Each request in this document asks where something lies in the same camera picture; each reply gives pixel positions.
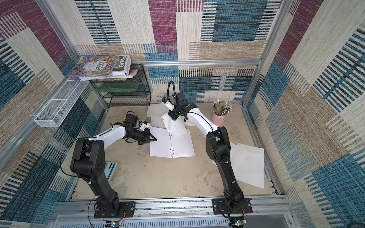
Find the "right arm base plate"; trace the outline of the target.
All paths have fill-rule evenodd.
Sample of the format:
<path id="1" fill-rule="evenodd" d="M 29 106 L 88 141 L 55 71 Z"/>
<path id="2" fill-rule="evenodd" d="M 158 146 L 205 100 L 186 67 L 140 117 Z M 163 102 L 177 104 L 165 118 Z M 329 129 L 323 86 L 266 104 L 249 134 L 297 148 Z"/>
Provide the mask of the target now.
<path id="1" fill-rule="evenodd" d="M 241 202 L 235 205 L 231 205 L 225 198 L 212 199 L 213 213 L 216 215 L 221 214 L 243 214 L 253 213 L 252 204 L 249 198 L 244 198 Z"/>

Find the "torn white notebook page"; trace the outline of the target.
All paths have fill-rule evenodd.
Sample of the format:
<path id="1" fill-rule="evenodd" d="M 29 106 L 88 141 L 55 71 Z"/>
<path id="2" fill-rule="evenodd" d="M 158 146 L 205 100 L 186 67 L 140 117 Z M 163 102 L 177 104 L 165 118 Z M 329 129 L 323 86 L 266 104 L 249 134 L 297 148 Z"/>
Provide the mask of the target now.
<path id="1" fill-rule="evenodd" d="M 264 189 L 264 149 L 238 143 L 236 179 Z"/>

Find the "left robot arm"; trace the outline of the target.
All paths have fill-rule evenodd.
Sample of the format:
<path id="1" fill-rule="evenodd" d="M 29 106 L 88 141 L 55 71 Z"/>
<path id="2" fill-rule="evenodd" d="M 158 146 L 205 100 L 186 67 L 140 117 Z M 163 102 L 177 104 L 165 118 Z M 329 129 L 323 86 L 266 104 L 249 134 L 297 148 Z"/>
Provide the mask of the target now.
<path id="1" fill-rule="evenodd" d="M 70 170 L 83 179 L 94 193 L 95 218 L 112 218 L 122 213 L 118 193 L 111 187 L 105 175 L 105 149 L 118 140 L 129 138 L 139 145 L 157 141 L 148 127 L 141 131 L 130 124 L 115 124 L 99 135 L 79 138 L 75 142 Z"/>

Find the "white spiral notebook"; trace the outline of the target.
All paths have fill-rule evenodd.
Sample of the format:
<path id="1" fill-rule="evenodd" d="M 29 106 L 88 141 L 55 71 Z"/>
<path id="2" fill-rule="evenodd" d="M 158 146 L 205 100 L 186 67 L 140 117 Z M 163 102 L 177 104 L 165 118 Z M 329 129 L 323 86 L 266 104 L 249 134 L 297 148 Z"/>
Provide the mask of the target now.
<path id="1" fill-rule="evenodd" d="M 165 128 L 162 116 L 168 113 L 169 109 L 164 104 L 152 104 L 147 109 L 147 118 L 150 117 L 150 125 L 157 128 Z"/>

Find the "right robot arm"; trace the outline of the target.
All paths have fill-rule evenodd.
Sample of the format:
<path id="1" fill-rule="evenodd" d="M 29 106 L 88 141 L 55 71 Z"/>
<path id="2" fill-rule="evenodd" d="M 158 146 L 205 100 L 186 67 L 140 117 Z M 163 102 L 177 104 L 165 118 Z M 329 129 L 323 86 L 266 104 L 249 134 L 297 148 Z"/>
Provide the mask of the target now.
<path id="1" fill-rule="evenodd" d="M 244 194 L 236 181 L 232 168 L 231 144 L 226 128 L 218 127 L 209 121 L 196 104 L 178 100 L 173 104 L 165 101 L 164 104 L 169 108 L 168 115 L 172 120 L 176 121 L 183 116 L 184 120 L 194 123 L 205 135 L 206 153 L 219 170 L 226 207 L 231 212 L 239 210 L 244 203 Z"/>

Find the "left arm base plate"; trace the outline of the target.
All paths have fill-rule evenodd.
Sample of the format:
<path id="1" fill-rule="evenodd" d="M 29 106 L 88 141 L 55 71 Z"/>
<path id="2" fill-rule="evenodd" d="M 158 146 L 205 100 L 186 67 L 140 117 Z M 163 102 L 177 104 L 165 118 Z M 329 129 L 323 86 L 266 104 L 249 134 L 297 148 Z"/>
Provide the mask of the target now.
<path id="1" fill-rule="evenodd" d="M 95 204 L 95 219 L 117 219 L 117 218 L 132 218 L 134 216 L 136 202 L 135 201 L 120 201 L 118 206 L 102 206 L 100 202 Z"/>

